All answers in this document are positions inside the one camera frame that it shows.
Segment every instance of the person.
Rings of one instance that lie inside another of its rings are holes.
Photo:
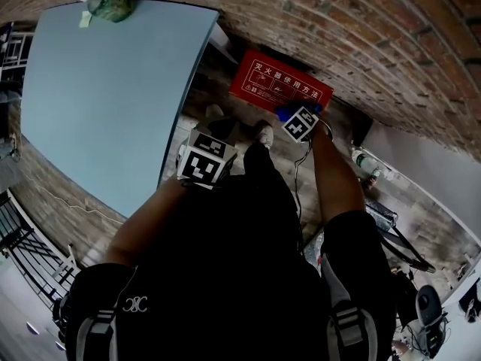
[[[478,278],[474,285],[459,300],[459,308],[464,312],[464,319],[469,323],[475,323],[481,319],[480,287],[481,282],[479,282]]]
[[[311,132],[323,258],[372,316],[369,346],[385,360],[395,331],[389,265],[357,177],[326,133],[322,122]],[[297,208],[270,158],[273,141],[263,126],[245,153],[245,175],[212,190],[171,177],[127,219],[103,263],[84,269],[62,303],[70,361],[329,359],[330,290],[298,249]]]

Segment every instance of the apriltag cube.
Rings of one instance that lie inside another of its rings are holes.
[[[228,174],[237,150],[196,129],[190,132],[187,145],[180,149],[178,179],[191,179],[196,184],[212,189],[212,184]]]
[[[296,143],[301,143],[303,137],[314,128],[318,121],[319,118],[315,114],[312,114],[305,107],[301,107],[283,124],[283,130]]]

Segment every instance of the red brick wall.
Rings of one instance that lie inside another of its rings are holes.
[[[0,0],[0,22],[76,0]],[[172,0],[313,67],[373,118],[481,160],[481,0]]]

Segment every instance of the shoe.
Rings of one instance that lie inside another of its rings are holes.
[[[218,105],[208,105],[205,109],[205,117],[223,117],[224,111]]]
[[[270,150],[272,144],[274,143],[274,130],[272,129],[272,126],[265,120],[261,120],[259,123],[257,123],[256,129],[257,142],[265,145],[266,148]]]

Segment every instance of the white wall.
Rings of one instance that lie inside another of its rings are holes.
[[[29,321],[38,331],[27,330]],[[56,345],[58,329],[11,259],[0,257],[0,352],[5,361],[65,361]]]
[[[481,321],[468,323],[458,304],[444,311],[448,314],[447,341],[434,358],[436,361],[479,361],[481,359]]]
[[[481,165],[465,153],[374,123],[363,147],[420,186],[481,245]]]

